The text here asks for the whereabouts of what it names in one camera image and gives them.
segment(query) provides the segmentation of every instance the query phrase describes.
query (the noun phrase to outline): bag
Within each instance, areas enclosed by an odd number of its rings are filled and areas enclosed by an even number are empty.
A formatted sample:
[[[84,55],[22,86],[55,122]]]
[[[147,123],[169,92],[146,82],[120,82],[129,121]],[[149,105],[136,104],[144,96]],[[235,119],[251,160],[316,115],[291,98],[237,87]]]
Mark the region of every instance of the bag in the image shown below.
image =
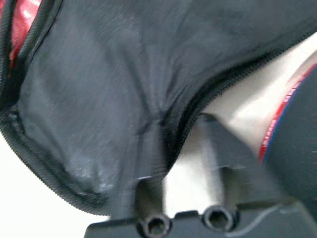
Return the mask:
[[[133,213],[215,97],[317,29],[316,0],[42,0],[10,68],[0,29],[0,129],[71,205]]]

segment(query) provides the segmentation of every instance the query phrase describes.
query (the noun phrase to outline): black zipper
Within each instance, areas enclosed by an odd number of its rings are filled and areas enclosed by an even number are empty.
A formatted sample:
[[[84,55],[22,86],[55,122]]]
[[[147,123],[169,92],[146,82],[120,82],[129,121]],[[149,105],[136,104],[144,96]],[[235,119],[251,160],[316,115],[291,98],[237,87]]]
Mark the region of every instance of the black zipper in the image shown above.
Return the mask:
[[[8,34],[10,35],[11,29],[11,19],[13,16],[13,9],[14,9],[14,2],[13,0],[9,0],[7,1],[7,5],[9,6],[9,13],[7,15],[3,15],[2,19],[4,19],[3,23],[1,24],[1,35],[0,35],[0,54],[1,53],[7,53],[7,55],[0,55],[0,106],[2,107],[2,98],[3,98],[3,80],[6,78],[7,75],[9,75],[9,62],[8,62],[8,44],[10,44],[10,38],[8,37]],[[43,2],[55,2],[54,0],[43,0]],[[40,22],[42,22],[42,24],[44,25],[44,32],[42,32],[40,34],[40,39],[36,39],[35,42],[31,43],[31,45],[33,44],[33,48],[29,49],[29,47],[25,46],[23,48],[23,50],[21,50],[19,52],[20,55],[27,55],[28,57],[24,57],[22,59],[21,62],[16,62],[20,65],[23,65],[25,62],[27,64],[29,64],[29,62],[32,59],[32,56],[34,55],[38,45],[41,43],[41,41],[43,40],[45,34],[48,32],[49,27],[46,26],[43,23],[43,20],[45,20],[45,18],[47,18],[47,15],[45,14],[41,14],[41,19]],[[177,138],[177,143],[175,143],[175,146],[173,148],[173,154],[172,154],[172,161],[176,161],[176,158],[178,157],[181,148],[187,138],[188,133],[190,132],[190,130],[192,129],[192,127],[194,126],[199,114],[201,113],[201,111],[210,103],[212,102],[217,96],[221,95],[223,92],[225,92],[227,89],[229,89],[230,87],[232,87],[233,85],[235,85],[237,82],[241,81],[243,78],[247,77],[248,75],[250,75],[251,73],[253,73],[254,71],[258,70],[259,68],[263,67],[264,65],[266,65],[268,62],[270,62],[271,60],[273,60],[274,58],[276,58],[277,56],[279,56],[280,54],[282,54],[283,52],[285,52],[286,50],[288,50],[289,48],[293,47],[294,45],[298,44],[299,42],[301,42],[302,40],[304,40],[305,38],[307,38],[308,36],[310,36],[311,34],[313,34],[315,31],[317,30],[317,27],[314,26],[310,26],[309,29],[307,30],[307,32],[302,35],[296,42],[288,45],[287,47],[284,48],[280,48],[277,51],[272,52],[270,49],[265,49],[266,54],[265,55],[261,55],[258,57],[257,60],[253,60],[252,62],[248,63],[248,64],[244,64],[241,66],[238,66],[237,68],[231,70],[230,72],[227,73],[222,73],[219,76],[219,80],[217,80],[217,82],[221,82],[218,85],[214,85],[211,83],[207,83],[206,85],[203,86],[203,88],[201,88],[201,90],[199,91],[199,94],[197,94],[196,97],[194,97],[194,99],[192,100],[192,102],[190,103],[190,105],[188,106],[187,110],[184,112],[181,122],[179,124],[179,127],[177,129],[177,134],[176,134],[176,138]],[[56,193],[59,197],[61,197],[63,200],[65,200],[66,202],[68,202],[70,205],[78,208],[79,210],[82,210],[84,212],[87,213],[91,213],[94,215],[104,215],[103,214],[103,205],[100,205],[99,203],[96,204],[90,204],[89,201],[83,202],[83,198],[80,197],[79,195],[74,195],[71,191],[68,191],[67,188],[65,188],[65,190],[63,192],[60,192],[60,190],[56,191],[56,189],[54,189],[54,187],[56,186],[54,181],[45,181],[43,178],[41,178],[38,173],[37,173],[37,169],[35,169],[33,166],[30,166],[29,163],[27,161],[25,161],[25,159],[23,159],[23,155],[21,155],[17,150],[17,146],[21,146],[21,142],[16,142],[15,144],[17,144],[16,146],[14,146],[12,144],[11,139],[9,139],[6,134],[8,133],[8,129],[5,128],[5,126],[1,126],[0,127],[0,132],[2,133],[4,139],[6,140],[6,142],[8,143],[8,145],[10,146],[10,148],[13,150],[13,152],[17,155],[17,157],[27,166],[27,168],[35,174],[35,176],[40,179],[50,190],[52,190],[54,193]],[[29,152],[30,154],[35,154],[34,151],[30,150]]]

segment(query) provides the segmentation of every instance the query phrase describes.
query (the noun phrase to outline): black nylon fabric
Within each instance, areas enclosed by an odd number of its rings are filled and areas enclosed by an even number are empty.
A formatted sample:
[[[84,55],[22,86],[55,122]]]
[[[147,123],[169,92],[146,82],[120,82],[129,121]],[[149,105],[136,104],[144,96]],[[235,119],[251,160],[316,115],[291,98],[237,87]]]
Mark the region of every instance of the black nylon fabric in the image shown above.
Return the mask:
[[[64,1],[20,90],[25,135],[85,193],[125,196],[133,179],[166,174],[184,112],[207,82],[219,87],[222,73],[299,41],[316,6]]]

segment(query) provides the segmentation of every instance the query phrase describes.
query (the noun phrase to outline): black bag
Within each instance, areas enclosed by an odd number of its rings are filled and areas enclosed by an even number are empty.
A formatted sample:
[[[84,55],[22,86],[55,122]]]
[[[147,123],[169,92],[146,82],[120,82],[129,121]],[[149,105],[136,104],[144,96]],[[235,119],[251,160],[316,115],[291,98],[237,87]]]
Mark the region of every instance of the black bag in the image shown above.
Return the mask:
[[[50,189],[124,217],[162,180],[200,111],[317,29],[316,0],[43,0],[10,68],[0,28],[0,129]]]

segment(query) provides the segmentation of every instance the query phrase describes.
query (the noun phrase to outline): white surface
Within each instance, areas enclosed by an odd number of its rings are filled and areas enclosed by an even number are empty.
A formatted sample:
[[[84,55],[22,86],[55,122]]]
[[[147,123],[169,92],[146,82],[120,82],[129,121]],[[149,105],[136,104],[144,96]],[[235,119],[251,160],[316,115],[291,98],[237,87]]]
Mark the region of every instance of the white surface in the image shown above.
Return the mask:
[[[207,112],[217,114],[254,150],[258,150],[272,113],[299,65],[317,49],[314,35],[300,47],[242,81],[215,100]],[[166,180],[166,211],[197,209],[216,202],[208,191],[195,145],[195,132]],[[0,237],[82,238],[86,227],[105,217],[70,206],[38,180],[0,136]]]

